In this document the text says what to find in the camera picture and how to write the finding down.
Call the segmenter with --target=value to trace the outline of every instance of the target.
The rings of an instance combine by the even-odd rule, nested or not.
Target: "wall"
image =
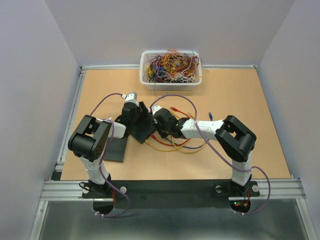
[[[320,2],[296,0],[258,66],[289,166],[320,236]]]
[[[205,64],[258,64],[294,0],[46,0],[81,66],[185,49]]]
[[[29,239],[79,67],[43,0],[1,2],[0,239]]]

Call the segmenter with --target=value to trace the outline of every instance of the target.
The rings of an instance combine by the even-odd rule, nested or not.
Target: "metal frame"
[[[139,69],[139,65],[100,65],[83,66],[79,76],[79,82],[73,100],[67,127],[64,133],[63,141],[60,147],[55,170],[61,172],[64,167],[64,161],[67,152],[67,142],[71,135],[72,126],[75,121],[75,113],[79,104],[81,90],[87,70],[108,70],[108,69]],[[206,69],[256,69],[255,65],[204,65]],[[265,179],[255,180],[258,183],[260,196],[252,199],[266,199],[268,195],[268,183]],[[33,222],[30,240],[37,240],[40,237],[42,225],[44,223],[46,210],[49,201],[92,201],[92,199],[83,199],[82,189],[79,188],[80,181],[45,181],[40,195],[40,201],[36,216]],[[301,218],[309,239],[317,240],[317,233],[313,225],[305,198],[306,194],[300,179],[270,179],[271,199],[296,199]],[[237,200],[236,197],[230,197],[230,200]],[[111,198],[94,199],[95,201],[112,201]]]

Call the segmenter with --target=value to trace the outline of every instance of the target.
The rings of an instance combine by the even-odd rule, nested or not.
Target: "table surface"
[[[147,90],[139,81],[138,69],[87,70],[72,131],[84,115],[90,114],[100,100],[110,93],[136,92],[138,101],[148,107],[155,99],[154,91]],[[193,91],[155,91],[159,97],[165,94],[182,94],[190,98],[198,110],[198,120],[214,120],[234,115],[257,136],[252,165],[261,167],[269,178],[291,178],[282,148],[271,118],[269,108],[255,69],[209,69],[203,71],[202,83]],[[121,114],[124,100],[118,96],[106,99],[93,114],[99,119]],[[183,98],[166,97],[158,104],[163,108],[176,107],[193,113],[193,107]],[[171,149],[151,137],[149,141],[160,149]],[[198,146],[203,139],[192,139],[188,146]],[[229,158],[217,141],[214,147]],[[179,151],[160,152],[140,144],[131,136],[128,139],[124,162],[105,161],[104,165],[113,180],[196,180],[230,179],[232,169],[209,146],[194,154]],[[262,179],[258,170],[252,178]],[[71,151],[67,151],[61,180],[87,180],[83,163]]]

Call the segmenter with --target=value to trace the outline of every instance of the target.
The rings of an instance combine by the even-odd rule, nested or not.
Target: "white plastic basket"
[[[141,55],[140,60],[140,82],[145,85],[145,87],[148,90],[176,90],[176,91],[191,91],[195,89],[195,87],[202,82],[202,69],[201,69],[201,61],[199,59],[199,65],[196,69],[196,75],[195,80],[190,83],[162,83],[162,82],[146,82],[146,70],[148,67],[148,64],[145,64],[147,62],[147,56],[149,59],[153,59],[155,56],[158,55],[165,55],[168,53],[168,50],[153,50],[153,51],[145,51]],[[187,54],[190,57],[196,57],[199,56],[199,54],[195,51],[179,51],[182,54]]]

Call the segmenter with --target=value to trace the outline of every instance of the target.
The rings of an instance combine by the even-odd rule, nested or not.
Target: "tangled cables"
[[[196,79],[198,56],[188,56],[176,50],[157,55],[151,60],[147,57],[148,67],[144,77],[149,83],[191,83]]]

